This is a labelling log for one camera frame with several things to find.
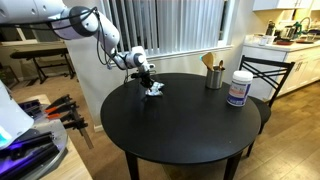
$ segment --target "white wall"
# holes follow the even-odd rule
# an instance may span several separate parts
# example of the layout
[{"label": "white wall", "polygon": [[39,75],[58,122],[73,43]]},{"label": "white wall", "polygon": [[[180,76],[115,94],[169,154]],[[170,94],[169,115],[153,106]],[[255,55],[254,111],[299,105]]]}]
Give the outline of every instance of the white wall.
[{"label": "white wall", "polygon": [[[86,7],[97,6],[98,0],[65,0],[67,5],[83,5]],[[242,43],[246,34],[265,32],[269,19],[278,18],[282,11],[263,12],[263,17],[252,12],[253,0],[240,1],[233,32],[233,49],[216,52],[218,60],[224,60],[226,72],[225,82],[231,82],[233,72],[238,68],[242,51]],[[77,76],[87,101],[89,111],[95,124],[95,128],[101,128],[100,108],[104,99],[116,87],[123,82],[125,71],[117,68],[108,70],[102,66],[97,58],[96,39],[86,38],[66,42]],[[158,59],[152,61],[156,65],[157,73],[185,72],[205,75],[206,67],[199,61],[199,55],[184,56],[172,59]]]}]

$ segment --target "wooden spoon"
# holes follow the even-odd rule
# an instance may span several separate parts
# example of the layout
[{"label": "wooden spoon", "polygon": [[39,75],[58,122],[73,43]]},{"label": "wooden spoon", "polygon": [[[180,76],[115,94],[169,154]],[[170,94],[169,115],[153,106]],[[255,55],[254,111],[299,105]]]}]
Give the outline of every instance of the wooden spoon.
[{"label": "wooden spoon", "polygon": [[211,52],[208,52],[202,56],[202,62],[207,66],[208,69],[213,71],[214,55]]},{"label": "wooden spoon", "polygon": [[220,70],[220,71],[222,70],[222,67],[223,67],[223,60],[221,60],[221,61],[219,62],[219,70]]}]

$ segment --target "table leg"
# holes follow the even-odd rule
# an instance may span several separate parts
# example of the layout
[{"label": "table leg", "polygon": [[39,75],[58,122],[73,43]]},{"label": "table leg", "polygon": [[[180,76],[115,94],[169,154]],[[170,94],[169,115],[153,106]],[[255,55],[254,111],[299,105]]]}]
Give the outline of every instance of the table leg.
[{"label": "table leg", "polygon": [[139,180],[138,159],[135,155],[126,152],[127,164],[131,180]]},{"label": "table leg", "polygon": [[242,151],[240,153],[236,154],[235,156],[228,159],[226,171],[224,172],[224,178],[223,178],[224,180],[232,180],[233,179],[233,177],[236,173],[238,164],[240,162],[241,155],[242,155]]}]

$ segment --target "kitchen counter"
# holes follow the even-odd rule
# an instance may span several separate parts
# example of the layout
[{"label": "kitchen counter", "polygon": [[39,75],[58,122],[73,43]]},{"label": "kitchen counter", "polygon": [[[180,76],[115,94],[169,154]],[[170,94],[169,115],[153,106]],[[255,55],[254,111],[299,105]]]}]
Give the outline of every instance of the kitchen counter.
[{"label": "kitchen counter", "polygon": [[269,49],[269,50],[275,50],[275,51],[285,51],[285,52],[293,52],[313,47],[320,47],[320,40],[316,41],[313,44],[301,44],[301,43],[293,43],[291,45],[285,46],[285,45],[277,45],[275,42],[271,44],[267,44],[265,46],[260,46],[259,44],[253,44],[253,43],[244,43],[244,46],[249,47],[255,47],[255,48],[261,48],[261,49]]}]

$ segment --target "kitchen appliance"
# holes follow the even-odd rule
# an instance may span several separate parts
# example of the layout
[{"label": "kitchen appliance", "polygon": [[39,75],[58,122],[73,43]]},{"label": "kitchen appliance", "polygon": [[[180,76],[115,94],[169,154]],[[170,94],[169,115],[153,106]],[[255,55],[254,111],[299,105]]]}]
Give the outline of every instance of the kitchen appliance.
[{"label": "kitchen appliance", "polygon": [[302,34],[302,25],[297,21],[293,26],[296,27],[294,31],[293,39],[297,39]]},{"label": "kitchen appliance", "polygon": [[280,33],[280,37],[281,39],[291,40],[295,32],[296,26],[285,26]]},{"label": "kitchen appliance", "polygon": [[266,31],[266,35],[273,36],[274,30],[275,30],[275,26],[276,25],[275,25],[274,22],[269,21],[268,28],[267,28],[267,31]]}]

